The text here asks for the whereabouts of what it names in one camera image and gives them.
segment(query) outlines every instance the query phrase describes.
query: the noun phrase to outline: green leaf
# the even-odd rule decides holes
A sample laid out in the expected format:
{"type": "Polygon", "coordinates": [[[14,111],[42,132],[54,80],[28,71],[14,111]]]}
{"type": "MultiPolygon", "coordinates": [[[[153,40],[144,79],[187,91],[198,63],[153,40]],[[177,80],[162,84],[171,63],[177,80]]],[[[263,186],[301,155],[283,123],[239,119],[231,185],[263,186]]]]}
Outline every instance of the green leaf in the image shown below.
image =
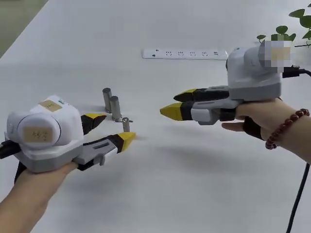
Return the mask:
{"type": "Polygon", "coordinates": [[[279,33],[279,34],[285,34],[288,30],[288,27],[287,26],[278,26],[276,28],[276,32],[279,33]]]}
{"type": "Polygon", "coordinates": [[[311,28],[311,16],[303,16],[299,21],[304,28],[311,28]]]}
{"type": "Polygon", "coordinates": [[[304,13],[305,13],[305,9],[299,9],[299,10],[291,12],[289,16],[294,17],[294,18],[301,18],[303,17],[304,13]]]}
{"type": "Polygon", "coordinates": [[[257,39],[258,40],[262,40],[262,39],[264,39],[264,38],[266,38],[267,36],[265,36],[265,35],[259,35],[259,36],[257,36],[257,39]]]}
{"type": "Polygon", "coordinates": [[[304,36],[303,39],[310,39],[311,38],[311,31],[307,32],[304,36]]]}
{"type": "Polygon", "coordinates": [[[294,41],[295,38],[296,38],[296,33],[293,33],[293,34],[290,35],[290,40],[291,41],[294,41]]]}

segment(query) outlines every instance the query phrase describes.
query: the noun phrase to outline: red bead bracelet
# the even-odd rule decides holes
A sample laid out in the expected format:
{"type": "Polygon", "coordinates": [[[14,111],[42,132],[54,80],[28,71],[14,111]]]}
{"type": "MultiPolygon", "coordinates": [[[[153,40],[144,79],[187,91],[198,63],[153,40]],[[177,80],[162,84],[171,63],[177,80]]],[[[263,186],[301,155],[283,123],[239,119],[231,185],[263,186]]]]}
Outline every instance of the red bead bracelet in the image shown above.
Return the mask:
{"type": "Polygon", "coordinates": [[[281,124],[268,138],[268,140],[266,141],[266,148],[268,150],[277,148],[275,142],[277,141],[279,136],[285,133],[291,127],[291,125],[302,116],[310,116],[308,109],[300,109],[299,111],[295,112],[295,114],[291,115],[290,118],[286,119],[285,122],[281,124]]]}

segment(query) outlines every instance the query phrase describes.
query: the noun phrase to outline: paper label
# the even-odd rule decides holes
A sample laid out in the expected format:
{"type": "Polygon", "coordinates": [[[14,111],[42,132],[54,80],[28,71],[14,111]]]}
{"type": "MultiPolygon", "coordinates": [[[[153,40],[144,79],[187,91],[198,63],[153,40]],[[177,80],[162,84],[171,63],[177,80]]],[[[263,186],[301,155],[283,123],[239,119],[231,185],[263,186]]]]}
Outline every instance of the paper label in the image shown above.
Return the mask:
{"type": "Polygon", "coordinates": [[[43,102],[39,103],[39,105],[41,105],[42,107],[45,107],[46,109],[48,109],[51,112],[55,112],[55,111],[62,108],[62,106],[53,102],[52,100],[43,101],[43,102]]]}
{"type": "Polygon", "coordinates": [[[26,143],[49,143],[53,141],[51,127],[24,127],[23,139],[26,143]]]}

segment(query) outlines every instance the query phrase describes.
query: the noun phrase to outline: black strap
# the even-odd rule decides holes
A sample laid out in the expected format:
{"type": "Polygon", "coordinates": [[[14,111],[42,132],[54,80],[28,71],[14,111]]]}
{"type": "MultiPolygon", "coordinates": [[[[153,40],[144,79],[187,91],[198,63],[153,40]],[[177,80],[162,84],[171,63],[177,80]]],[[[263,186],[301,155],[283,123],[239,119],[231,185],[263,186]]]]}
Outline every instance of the black strap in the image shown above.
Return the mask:
{"type": "Polygon", "coordinates": [[[14,178],[14,183],[16,183],[18,177],[21,175],[21,173],[26,170],[26,166],[24,164],[22,164],[21,162],[19,162],[18,164],[18,168],[17,168],[17,171],[16,171],[16,175],[15,175],[15,178],[14,178]]]}
{"type": "Polygon", "coordinates": [[[256,137],[260,140],[263,140],[261,137],[261,127],[256,124],[252,118],[246,117],[243,123],[243,130],[248,135],[256,137]]]}

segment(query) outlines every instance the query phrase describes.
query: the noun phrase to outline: power strip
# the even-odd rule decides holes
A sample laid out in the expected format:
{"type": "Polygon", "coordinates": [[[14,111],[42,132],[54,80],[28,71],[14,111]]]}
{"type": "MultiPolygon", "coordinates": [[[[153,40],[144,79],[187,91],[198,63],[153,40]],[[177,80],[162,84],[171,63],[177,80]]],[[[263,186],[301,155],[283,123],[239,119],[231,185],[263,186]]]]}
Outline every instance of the power strip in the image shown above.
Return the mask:
{"type": "Polygon", "coordinates": [[[189,59],[189,60],[227,60],[225,50],[172,50],[144,49],[142,58],[145,59],[189,59]]]}

